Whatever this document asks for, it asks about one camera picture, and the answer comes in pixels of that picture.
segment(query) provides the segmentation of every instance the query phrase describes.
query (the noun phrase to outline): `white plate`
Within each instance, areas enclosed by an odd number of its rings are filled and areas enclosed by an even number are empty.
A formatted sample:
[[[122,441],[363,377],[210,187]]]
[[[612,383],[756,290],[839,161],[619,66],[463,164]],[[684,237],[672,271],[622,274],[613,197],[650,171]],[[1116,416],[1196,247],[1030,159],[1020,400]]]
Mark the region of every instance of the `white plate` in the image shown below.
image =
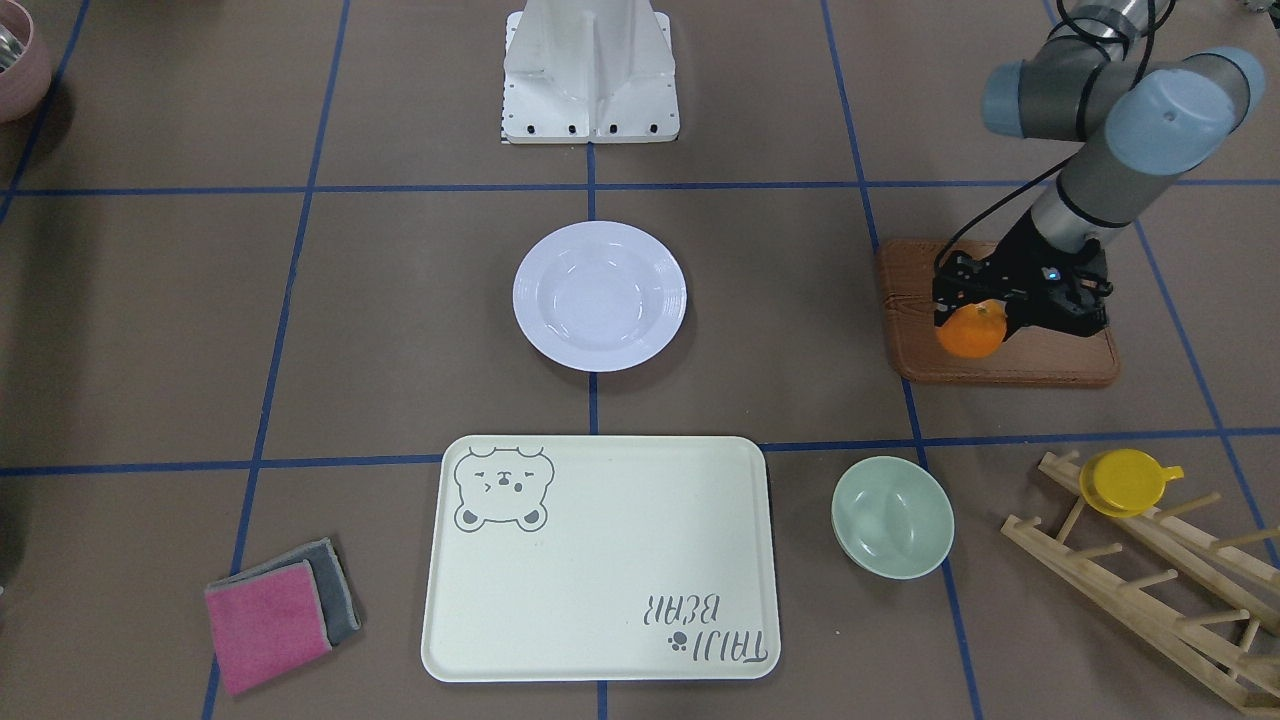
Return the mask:
[[[623,370],[658,354],[685,318],[685,275],[649,233],[604,220],[563,227],[529,251],[516,322],[543,355],[577,370]]]
[[[422,621],[433,676],[754,679],[781,650],[749,441],[472,436],[445,451]]]

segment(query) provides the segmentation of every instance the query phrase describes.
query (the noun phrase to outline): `orange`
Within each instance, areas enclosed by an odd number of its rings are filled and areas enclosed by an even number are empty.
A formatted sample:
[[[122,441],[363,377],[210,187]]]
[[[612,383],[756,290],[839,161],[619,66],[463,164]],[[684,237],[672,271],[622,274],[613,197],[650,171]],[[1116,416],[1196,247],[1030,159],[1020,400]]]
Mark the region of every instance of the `orange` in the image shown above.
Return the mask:
[[[1000,350],[1009,328],[1005,306],[984,300],[956,310],[941,328],[934,328],[938,342],[956,357],[986,357]]]

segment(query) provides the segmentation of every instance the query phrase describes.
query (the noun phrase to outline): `bear face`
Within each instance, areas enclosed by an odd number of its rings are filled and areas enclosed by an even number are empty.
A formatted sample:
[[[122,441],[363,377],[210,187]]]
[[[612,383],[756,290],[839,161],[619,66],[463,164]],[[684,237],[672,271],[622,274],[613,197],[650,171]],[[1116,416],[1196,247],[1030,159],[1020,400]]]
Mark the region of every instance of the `bear face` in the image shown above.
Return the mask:
[[[485,523],[516,523],[531,533],[547,524],[547,486],[556,466],[543,448],[527,452],[518,447],[467,448],[453,466],[462,503],[453,521],[465,533]]]

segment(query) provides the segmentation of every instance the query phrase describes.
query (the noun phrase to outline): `yellow cup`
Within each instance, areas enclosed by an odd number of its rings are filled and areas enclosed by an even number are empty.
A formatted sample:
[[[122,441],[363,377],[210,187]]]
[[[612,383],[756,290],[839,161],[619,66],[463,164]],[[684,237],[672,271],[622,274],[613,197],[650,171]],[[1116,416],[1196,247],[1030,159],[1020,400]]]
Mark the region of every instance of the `yellow cup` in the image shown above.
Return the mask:
[[[1080,496],[1103,515],[1133,518],[1160,502],[1165,484],[1181,477],[1181,468],[1165,468],[1146,452],[1111,450],[1080,469]]]

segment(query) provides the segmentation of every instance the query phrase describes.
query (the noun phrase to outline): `blue tape line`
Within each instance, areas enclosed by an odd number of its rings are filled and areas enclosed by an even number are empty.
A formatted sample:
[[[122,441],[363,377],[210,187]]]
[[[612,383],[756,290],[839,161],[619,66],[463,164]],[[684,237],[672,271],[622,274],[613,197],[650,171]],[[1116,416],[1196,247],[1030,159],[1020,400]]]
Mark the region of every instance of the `blue tape line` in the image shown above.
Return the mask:
[[[1230,437],[1280,436],[1280,428],[1235,428],[1228,429],[1226,434]]]
[[[989,437],[936,437],[920,442],[925,447],[978,447],[986,445],[1068,445],[1076,442],[1128,442],[1134,439],[1212,438],[1217,430],[1125,430],[1112,433],[1057,433]]]
[[[553,192],[582,191],[585,183],[532,183],[532,184],[317,184],[311,188],[320,193],[360,192]]]
[[[964,682],[969,687],[969,705],[973,706],[974,720],[982,720],[982,698],[978,697],[978,678],[973,673],[969,659],[969,637],[964,629],[964,616],[960,615],[960,591],[951,573],[951,560],[942,561],[942,580],[947,585],[947,600],[951,601],[951,623],[956,629],[956,644],[960,646],[960,661],[964,666]]]
[[[929,456],[924,441],[920,437],[920,423],[915,413],[915,396],[911,392],[911,383],[902,380],[902,396],[906,398],[908,418],[911,423],[911,437],[915,441],[915,457],[929,471]],[[964,629],[964,614],[960,612],[960,591],[956,588],[955,577],[951,573],[951,560],[942,561],[942,579],[947,588],[947,603],[951,607],[951,625],[956,633],[956,650],[960,652],[960,667],[964,670],[965,687],[969,689],[969,707],[974,720],[982,720],[982,696],[978,693],[978,676],[973,670],[973,657],[969,655],[969,634]]]
[[[212,720],[214,702],[218,700],[218,680],[221,678],[221,667],[218,666],[218,656],[209,664],[209,685],[205,687],[205,708],[200,714],[200,720]]]
[[[594,220],[595,218],[595,143],[586,143],[586,219]],[[599,374],[588,373],[586,374],[586,415],[588,415],[588,429],[590,434],[600,434],[600,404],[599,404]],[[607,680],[596,680],[595,683],[595,716],[596,720],[608,720],[609,717],[609,683]]]
[[[17,190],[17,197],[120,197],[136,195],[301,195],[303,186],[259,187],[88,187],[60,190]]]
[[[664,190],[827,190],[827,188],[929,188],[929,187],[1020,187],[1019,179],[899,179],[899,181],[762,181],[762,182],[616,182],[595,183],[595,192],[664,191]],[[1048,186],[1052,181],[1043,181]],[[1280,178],[1203,178],[1180,179],[1175,186],[1208,187],[1276,187]],[[317,184],[316,193],[396,193],[396,192],[581,192],[591,191],[588,183],[527,184]],[[306,186],[225,186],[225,187],[64,187],[45,190],[9,188],[5,197],[127,197],[169,195],[303,195]]]
[[[293,457],[261,460],[264,470],[283,470],[294,468],[367,468],[374,465],[434,465],[443,461],[443,455],[369,455],[357,457]]]
[[[588,373],[586,375],[586,413],[593,436],[600,434],[599,379],[600,377],[598,373]]]
[[[595,219],[595,143],[586,143],[586,219]]]
[[[1230,437],[1272,437],[1280,436],[1280,428],[1229,428],[1224,430]],[[1213,429],[1184,430],[1133,430],[1101,433],[1056,433],[1025,436],[989,437],[922,437],[913,438],[815,441],[815,442],[763,442],[758,443],[762,452],[840,452],[858,450],[895,450],[922,445],[929,447],[980,447],[995,445],[1071,445],[1080,442],[1130,442],[1135,439],[1187,439],[1216,438],[1224,433]],[[353,468],[372,465],[434,465],[443,461],[440,454],[419,455],[355,455],[333,457],[275,457],[264,459],[259,466],[264,470],[287,470],[297,468]],[[209,460],[193,462],[123,462],[116,465],[44,465],[23,468],[0,468],[0,478],[60,477],[60,475],[110,475],[136,473],[192,473],[214,470],[248,470],[251,460]]]
[[[1021,187],[1027,181],[1016,179],[972,179],[972,181],[867,181],[863,184],[867,187],[909,187],[909,188],[922,188],[922,187]],[[1039,186],[1052,184],[1053,181],[1041,181]]]
[[[1204,398],[1204,406],[1208,407],[1208,414],[1213,419],[1213,427],[1217,429],[1217,436],[1222,439],[1222,450],[1226,451],[1226,457],[1231,462],[1231,470],[1235,473],[1235,482],[1240,488],[1240,495],[1244,496],[1244,502],[1249,506],[1249,514],[1253,516],[1253,523],[1258,528],[1266,528],[1267,524],[1262,518],[1262,510],[1258,507],[1258,502],[1253,497],[1253,488],[1249,487],[1249,480],[1244,477],[1244,470],[1240,468],[1240,462],[1235,456],[1235,448],[1231,447],[1230,434],[1222,424],[1222,416],[1217,411],[1217,404],[1213,401],[1213,393],[1208,388],[1208,380],[1204,378],[1204,372],[1201,369],[1199,360],[1196,359],[1196,350],[1192,348],[1190,337],[1187,334],[1183,319],[1178,314],[1178,307],[1174,305],[1174,297],[1169,292],[1165,277],[1160,272],[1160,264],[1156,263],[1156,254],[1151,249],[1151,242],[1147,241],[1147,231],[1142,227],[1140,220],[1135,220],[1133,227],[1138,231],[1138,241],[1142,243],[1142,251],[1146,252],[1147,263],[1151,265],[1151,272],[1156,277],[1156,286],[1160,288],[1160,296],[1165,301],[1165,309],[1169,310],[1169,318],[1174,322],[1174,329],[1178,331],[1178,340],[1183,343],[1183,352],[1187,354],[1187,361],[1190,364],[1192,373],[1196,375],[1196,384],[1199,386],[1201,395]],[[1280,553],[1276,552],[1275,543],[1268,539],[1265,544],[1267,547],[1267,553],[1271,556],[1271,562],[1280,565]]]
[[[1041,0],[1041,5],[1044,5],[1044,14],[1048,15],[1048,24],[1057,24],[1057,8],[1053,6],[1053,3],[1050,3],[1050,0]]]
[[[911,383],[906,378],[902,378],[902,398],[906,401],[906,420],[911,425],[911,441],[919,446],[923,454],[924,434],[920,432],[920,415],[915,409],[915,393],[911,392]]]
[[[851,181],[777,181],[777,182],[602,182],[596,190],[617,192],[623,190],[823,190],[829,187],[858,187]]]
[[[836,452],[842,450],[887,450],[915,447],[913,439],[851,439],[823,442],[762,442],[760,452]]]
[[[324,102],[320,106],[320,124],[316,128],[315,147],[311,151],[311,169],[307,174],[307,192],[302,197],[302,210],[298,217],[298,232],[293,238],[293,255],[289,258],[289,274],[284,282],[284,300],[280,304],[280,319],[275,328],[275,345],[271,350],[271,366],[266,374],[266,388],[262,392],[262,415],[259,419],[257,437],[253,441],[253,457],[244,483],[244,500],[241,505],[239,525],[236,529],[236,550],[232,553],[230,574],[239,573],[244,557],[244,543],[248,538],[248,524],[253,515],[253,497],[257,493],[257,478],[262,466],[262,450],[266,446],[266,432],[271,421],[271,402],[275,400],[275,382],[280,373],[280,357],[284,355],[284,337],[289,327],[289,306],[293,299],[293,283],[298,277],[298,261],[302,258],[302,245],[307,234],[307,220],[311,215],[311,199],[320,173],[320,152],[324,147],[325,128],[329,124],[329,108],[333,104],[333,91],[338,82],[338,65],[342,61],[342,44],[347,35],[347,18],[351,14],[351,0],[343,0],[342,15],[338,18],[338,36],[334,40],[333,59],[329,63],[329,82],[325,86]],[[210,684],[216,685],[219,674],[216,659],[210,666]],[[206,691],[205,717],[214,712],[216,693]]]
[[[845,129],[849,133],[849,147],[854,154],[854,173],[858,176],[858,192],[863,197],[863,214],[867,217],[867,231],[872,238],[872,251],[879,250],[879,233],[876,232],[876,217],[872,214],[872,199],[867,191],[867,174],[863,172],[863,154],[858,149],[858,132],[854,128],[854,113],[849,108],[849,92],[845,90],[845,70],[840,65],[840,51],[836,49],[836,31],[831,24],[831,5],[822,0],[822,20],[827,26],[827,49],[831,51],[831,65],[836,72],[836,88],[840,90],[840,106],[845,113]]]
[[[0,478],[58,475],[115,475],[131,473],[192,473],[209,470],[247,470],[248,460],[207,460],[196,462],[120,462],[116,465],[45,465],[0,468]]]
[[[822,15],[823,22],[827,26],[827,45],[831,50],[831,63],[836,72],[836,85],[840,88],[840,105],[845,113],[845,127],[849,131],[849,147],[854,154],[854,169],[858,173],[858,192],[863,199],[863,213],[867,215],[867,229],[872,241],[872,251],[879,250],[879,233],[876,231],[876,215],[872,211],[870,192],[867,188],[867,176],[863,172],[863,159],[861,152],[858,147],[858,132],[854,127],[854,114],[849,106],[849,94],[845,90],[845,73],[840,65],[840,51],[836,47],[836,32],[831,22],[831,6],[827,0],[822,0]],[[911,393],[911,383],[902,380],[902,398],[906,404],[906,414],[911,425],[911,441],[915,446],[916,457],[920,461],[920,466],[928,469],[928,457],[925,456],[924,443],[922,442],[920,434],[920,421],[919,415],[915,409],[915,397]],[[950,566],[946,566],[943,574],[950,573]],[[951,620],[955,625],[956,644],[960,652],[960,662],[964,665],[965,684],[969,688],[969,705],[973,710],[974,720],[982,720],[982,700],[978,694],[978,683],[974,678],[973,661],[969,657],[969,643],[965,639],[964,618],[960,612],[960,597],[956,594],[956,587],[954,582],[947,582],[947,600],[951,605]]]
[[[58,69],[54,70],[54,77],[49,82],[49,92],[45,94],[45,100],[40,104],[40,111],[36,114],[36,122],[31,126],[31,133],[27,135],[27,145],[22,149],[22,156],[18,159],[18,167],[13,170],[13,178],[9,181],[9,192],[5,193],[5,199],[0,202],[0,224],[4,224],[4,219],[9,217],[9,208],[13,205],[14,191],[18,190],[18,183],[22,182],[22,176],[27,173],[27,165],[31,163],[31,155],[36,151],[36,141],[40,140],[40,131],[45,129],[45,120],[49,119],[49,110],[54,106],[54,99],[58,96],[58,90],[63,85],[63,76],[67,74],[67,65],[72,60],[72,53],[76,51],[76,44],[79,42],[81,31],[84,29],[84,17],[88,14],[90,0],[83,0],[81,3],[79,13],[76,15],[76,24],[72,26],[72,35],[67,38],[67,49],[63,50],[63,59],[58,61]]]

